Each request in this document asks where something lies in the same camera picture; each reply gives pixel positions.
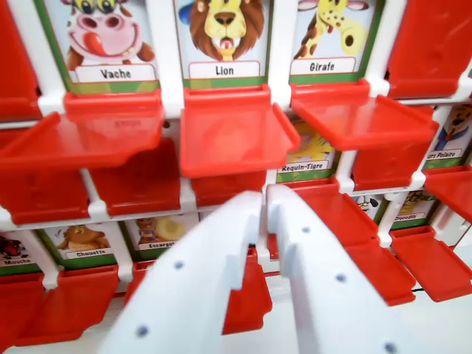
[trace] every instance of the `white plastic frame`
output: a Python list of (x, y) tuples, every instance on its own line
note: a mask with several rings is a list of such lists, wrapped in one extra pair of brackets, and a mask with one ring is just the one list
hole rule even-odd
[(242, 287), (262, 204), (261, 193), (241, 193), (166, 251), (147, 270), (99, 353), (220, 353), (229, 294)]
[(300, 353), (432, 353), (421, 349), (336, 236), (291, 189), (268, 188), (268, 230), (277, 234)]
[(58, 286), (59, 268), (52, 259), (51, 254), (46, 250), (39, 237), (32, 230), (22, 230), (8, 232), (15, 240), (23, 243), (33, 260), (44, 273), (43, 287), (47, 290), (54, 289)]

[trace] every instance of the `giraffe spots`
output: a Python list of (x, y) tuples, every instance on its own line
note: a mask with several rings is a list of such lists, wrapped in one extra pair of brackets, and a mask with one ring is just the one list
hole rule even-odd
[(313, 46), (310, 47), (310, 54), (313, 55), (313, 53), (315, 52), (315, 49), (316, 49), (316, 44), (314, 44)]
[(310, 39), (314, 39), (318, 33), (315, 27), (316, 21), (314, 22), (313, 26), (308, 27), (308, 32), (305, 37), (302, 39), (302, 45), (304, 46)]
[(308, 48), (306, 46), (302, 46), (302, 48), (300, 48), (300, 50), (295, 54), (294, 59), (303, 58), (304, 56), (306, 56), (307, 53)]
[(344, 40), (347, 46), (352, 46), (354, 43), (354, 38), (351, 35), (348, 35)]

